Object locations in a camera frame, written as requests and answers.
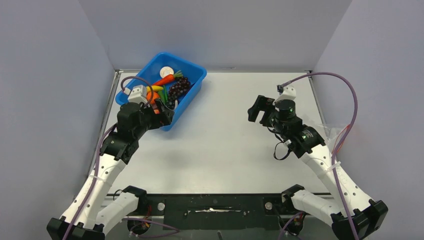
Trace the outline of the orange toy tangerine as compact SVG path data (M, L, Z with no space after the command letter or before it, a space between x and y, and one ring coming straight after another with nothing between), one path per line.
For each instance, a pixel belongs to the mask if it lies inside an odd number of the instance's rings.
M155 100L157 100L157 99L160 100L161 97L160 97L160 95L157 92L155 92L155 91L149 91L146 94L146 99L148 101L148 104L153 105L153 104L156 103Z

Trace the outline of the yellow toy banana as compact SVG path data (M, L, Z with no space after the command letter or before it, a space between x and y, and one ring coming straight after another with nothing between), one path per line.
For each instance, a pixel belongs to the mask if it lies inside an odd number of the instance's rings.
M160 92L160 91L163 91L163 90L164 90L164 88L163 88L162 86L153 85L153 86L152 86L152 90L153 90L154 92Z

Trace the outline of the clear zip top bag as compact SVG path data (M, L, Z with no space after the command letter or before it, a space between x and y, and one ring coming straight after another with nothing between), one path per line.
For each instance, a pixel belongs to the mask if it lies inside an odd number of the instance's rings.
M344 132L350 127L350 124L317 124L314 127L316 127L328 147L334 149Z

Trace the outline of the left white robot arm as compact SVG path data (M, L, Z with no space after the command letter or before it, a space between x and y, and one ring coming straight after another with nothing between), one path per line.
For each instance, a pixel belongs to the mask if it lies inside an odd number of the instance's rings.
M131 185L105 208L102 204L116 178L138 150L140 138L149 130L172 123L174 111L160 99L155 100L155 104L156 109L134 102L120 107L117 122L97 145L93 170L83 187L61 217L52 218L47 224L51 239L103 240L125 216L146 209L146 191Z

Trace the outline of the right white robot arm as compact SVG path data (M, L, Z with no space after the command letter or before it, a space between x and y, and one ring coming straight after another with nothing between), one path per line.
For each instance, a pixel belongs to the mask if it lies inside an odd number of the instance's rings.
M348 176L333 159L333 154L317 130L296 115L291 99L275 102L258 95L247 111L248 121L255 122L263 112L260 124L287 147L285 160L294 154L308 166L333 197L330 202L303 186L295 184L281 194L281 207L289 214L305 212L331 227L339 240L363 240L381 227L388 213L382 200L373 200Z

